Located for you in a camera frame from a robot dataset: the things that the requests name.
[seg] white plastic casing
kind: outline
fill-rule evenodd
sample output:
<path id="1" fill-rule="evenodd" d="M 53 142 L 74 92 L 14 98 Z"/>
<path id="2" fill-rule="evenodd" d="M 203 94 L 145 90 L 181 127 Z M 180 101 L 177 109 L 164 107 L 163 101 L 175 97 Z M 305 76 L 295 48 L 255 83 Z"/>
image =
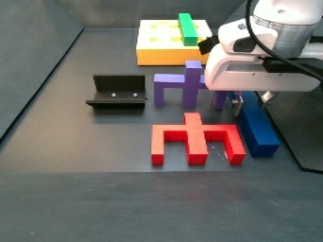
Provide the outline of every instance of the white plastic casing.
<path id="1" fill-rule="evenodd" d="M 255 24 L 253 17 L 249 17 L 251 27 L 252 30 L 261 41 L 261 43 L 265 45 L 268 49 L 272 49 L 277 37 L 277 32 L 267 28 L 264 26 L 259 26 Z M 220 26 L 219 28 L 219 42 L 221 44 L 223 49 L 228 53 L 236 53 L 233 51 L 233 45 L 236 40 L 248 38 L 249 34 L 245 28 L 245 20 L 240 19 L 239 21 L 235 21 L 229 24 L 225 24 Z M 251 53 L 244 54 L 252 54 L 252 55 L 263 55 L 264 50 L 256 45 L 253 51 Z"/>
<path id="2" fill-rule="evenodd" d="M 253 14 L 285 25 L 312 25 L 320 21 L 323 0 L 260 0 Z"/>

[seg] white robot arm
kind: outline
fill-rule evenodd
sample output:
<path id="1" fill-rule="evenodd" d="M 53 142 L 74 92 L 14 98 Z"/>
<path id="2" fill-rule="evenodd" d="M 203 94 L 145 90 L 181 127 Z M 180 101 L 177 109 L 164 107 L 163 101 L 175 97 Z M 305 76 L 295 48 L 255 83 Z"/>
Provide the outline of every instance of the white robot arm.
<path id="1" fill-rule="evenodd" d="M 323 0 L 260 0 L 249 24 L 260 43 L 280 57 L 323 60 L 323 43 L 308 43 L 321 14 Z M 249 36 L 245 19 L 223 25 L 205 66 L 208 89 L 307 92 L 319 85 L 313 76 L 268 73 L 263 64 L 269 56 Z"/>

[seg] purple block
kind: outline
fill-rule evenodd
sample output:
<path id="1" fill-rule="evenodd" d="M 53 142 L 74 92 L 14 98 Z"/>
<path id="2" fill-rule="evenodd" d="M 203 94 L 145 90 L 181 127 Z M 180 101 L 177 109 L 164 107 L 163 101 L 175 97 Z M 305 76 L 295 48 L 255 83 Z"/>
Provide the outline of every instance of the purple block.
<path id="1" fill-rule="evenodd" d="M 183 88 L 184 75 L 172 74 L 155 74 L 153 77 L 153 102 L 155 107 L 163 107 L 164 101 L 164 89 L 165 88 Z"/>
<path id="2" fill-rule="evenodd" d="M 213 95 L 213 107 L 221 110 L 225 104 L 227 91 L 215 91 Z"/>
<path id="3" fill-rule="evenodd" d="M 193 109 L 196 107 L 196 95 L 199 89 L 207 89 L 204 84 L 204 76 L 201 75 L 201 65 L 197 60 L 185 61 L 184 75 L 155 74 L 153 77 L 153 102 L 156 107 L 164 106 L 164 89 L 181 88 L 181 106 L 184 109 Z M 213 97 L 213 105 L 219 105 L 219 97 Z"/>
<path id="4" fill-rule="evenodd" d="M 196 60 L 185 61 L 185 83 L 183 86 L 181 106 L 184 109 L 196 107 L 196 95 L 201 76 L 201 65 Z"/>

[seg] gray table surface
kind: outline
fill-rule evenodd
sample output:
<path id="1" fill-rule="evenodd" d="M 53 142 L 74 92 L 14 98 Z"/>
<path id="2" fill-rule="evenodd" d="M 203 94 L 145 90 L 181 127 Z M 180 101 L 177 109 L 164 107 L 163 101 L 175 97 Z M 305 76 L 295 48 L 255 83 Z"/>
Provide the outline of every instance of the gray table surface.
<path id="1" fill-rule="evenodd" d="M 152 75 L 183 67 L 139 67 L 136 29 L 85 30 L 0 146 L 2 241 L 319 242 L 323 180 L 301 172 L 287 147 L 231 166 L 209 144 L 203 167 L 185 164 L 183 144 L 149 164 L 151 124 L 183 121 L 180 92 L 152 105 Z M 93 74 L 144 73 L 139 112 L 93 112 Z M 235 123 L 200 93 L 204 123 Z"/>
<path id="2" fill-rule="evenodd" d="M 136 37 L 137 29 L 81 33 L 0 145 L 0 172 L 297 170 L 284 144 L 272 158 L 253 159 L 247 153 L 241 166 L 231 166 L 221 143 L 209 143 L 207 165 L 187 166 L 184 144 L 167 143 L 164 166 L 151 166 L 152 124 L 181 124 L 184 112 L 199 112 L 204 124 L 236 124 L 236 119 L 228 102 L 223 111 L 213 110 L 208 90 L 199 91 L 195 110 L 183 110 L 179 89 L 167 90 L 163 108 L 153 107 L 153 74 L 183 74 L 184 66 L 137 66 Z M 143 112 L 94 111 L 85 105 L 96 93 L 94 74 L 145 74 Z"/>

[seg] red e-shaped block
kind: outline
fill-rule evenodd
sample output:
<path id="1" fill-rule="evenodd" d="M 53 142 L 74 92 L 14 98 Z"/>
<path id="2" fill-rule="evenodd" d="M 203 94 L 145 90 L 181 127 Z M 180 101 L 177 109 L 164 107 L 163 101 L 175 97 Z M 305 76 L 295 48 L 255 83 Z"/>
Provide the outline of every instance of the red e-shaped block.
<path id="1" fill-rule="evenodd" d="M 245 156 L 235 125 L 201 125 L 197 112 L 184 113 L 183 125 L 152 125 L 151 162 L 164 163 L 164 142 L 181 141 L 187 145 L 188 165 L 204 165 L 208 151 L 205 142 L 221 141 L 229 164 L 241 164 Z"/>

